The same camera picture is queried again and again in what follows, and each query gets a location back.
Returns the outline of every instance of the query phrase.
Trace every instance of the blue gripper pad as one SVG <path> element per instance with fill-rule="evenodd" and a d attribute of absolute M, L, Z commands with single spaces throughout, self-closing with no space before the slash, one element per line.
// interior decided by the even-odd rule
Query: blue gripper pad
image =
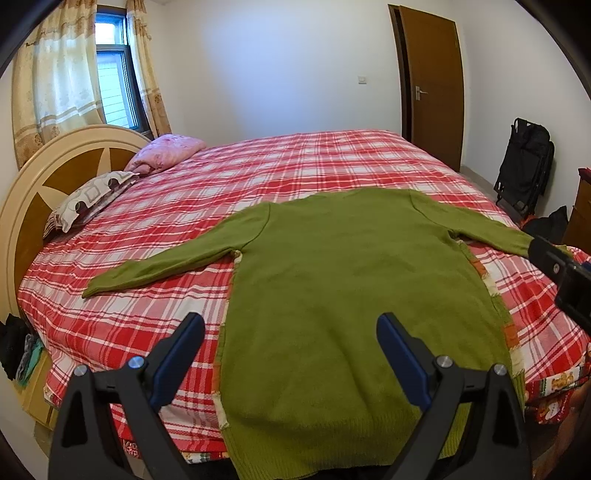
<path fill-rule="evenodd" d="M 158 342 L 152 351 L 157 356 L 156 361 L 160 360 L 160 366 L 152 374 L 150 405 L 154 411 L 172 403 L 204 338 L 203 317 L 198 313 L 189 313 L 172 336 Z M 162 353 L 165 356 L 158 359 L 158 354 Z"/>
<path fill-rule="evenodd" d="M 402 332 L 386 314 L 381 315 L 376 330 L 378 342 L 408 401 L 425 412 L 431 407 L 428 375 L 408 345 L 413 338 L 401 325 L 400 328 L 403 329 Z"/>

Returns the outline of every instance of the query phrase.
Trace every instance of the metal screw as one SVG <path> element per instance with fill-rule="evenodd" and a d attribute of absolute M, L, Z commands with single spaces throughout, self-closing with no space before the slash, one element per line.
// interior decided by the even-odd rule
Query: metal screw
<path fill-rule="evenodd" d="M 142 368 L 144 366 L 144 357 L 143 356 L 135 356 L 127 362 L 130 368 Z"/>
<path fill-rule="evenodd" d="M 499 375 L 500 377 L 503 377 L 504 375 L 507 374 L 507 367 L 503 364 L 496 364 L 494 370 L 495 370 L 495 373 L 497 375 Z"/>
<path fill-rule="evenodd" d="M 453 365 L 452 357 L 448 355 L 442 355 L 437 357 L 437 364 L 441 368 L 450 368 Z"/>
<path fill-rule="evenodd" d="M 86 372 L 88 372 L 88 367 L 86 365 L 78 365 L 74 369 L 74 375 L 77 377 L 82 377 Z"/>

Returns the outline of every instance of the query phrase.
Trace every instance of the cream headboard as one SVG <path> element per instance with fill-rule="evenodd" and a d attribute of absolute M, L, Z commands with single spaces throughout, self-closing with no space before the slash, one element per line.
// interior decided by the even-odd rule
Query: cream headboard
<path fill-rule="evenodd" d="M 20 314 L 17 290 L 51 211 L 88 180 L 123 170 L 148 143 L 133 130 L 92 125 L 53 139 L 25 164 L 0 212 L 0 322 Z"/>

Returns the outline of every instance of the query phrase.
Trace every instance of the beige curtain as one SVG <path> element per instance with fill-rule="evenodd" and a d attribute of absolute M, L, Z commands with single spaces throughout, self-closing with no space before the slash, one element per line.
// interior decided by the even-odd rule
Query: beige curtain
<path fill-rule="evenodd" d="M 156 75 L 152 67 L 150 55 L 150 41 L 148 33 L 147 15 L 144 0 L 128 0 L 127 24 L 129 30 L 129 46 L 134 61 L 135 75 L 138 79 L 139 92 L 148 117 L 148 123 L 154 138 L 169 134 L 170 124 L 166 115 L 166 108 L 162 101 L 162 94 L 156 82 Z"/>
<path fill-rule="evenodd" d="M 52 138 L 102 124 L 96 65 L 97 0 L 64 0 L 18 50 L 12 127 L 18 168 Z"/>

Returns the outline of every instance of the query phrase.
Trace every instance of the red plaid bedsheet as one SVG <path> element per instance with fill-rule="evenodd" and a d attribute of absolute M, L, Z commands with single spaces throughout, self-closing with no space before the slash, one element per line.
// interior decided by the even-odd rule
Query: red plaid bedsheet
<path fill-rule="evenodd" d="M 250 205 L 367 186 L 420 190 L 512 225 L 463 177 L 386 131 L 289 135 L 200 152 L 139 181 L 81 232 L 47 245 L 32 264 L 18 300 L 54 361 L 47 395 L 59 404 L 75 365 L 119 368 L 130 357 L 147 354 L 186 313 L 196 311 L 206 320 L 206 339 L 161 416 L 180 450 L 225 451 L 210 392 L 232 260 L 124 293 L 83 300 L 82 291 L 92 277 L 124 260 L 195 238 Z M 471 248 L 513 315 L 527 381 L 577 364 L 589 338 L 556 309 L 555 287 L 527 260 L 479 244 Z M 121 438 L 132 439 L 121 408 L 114 407 L 113 415 Z"/>

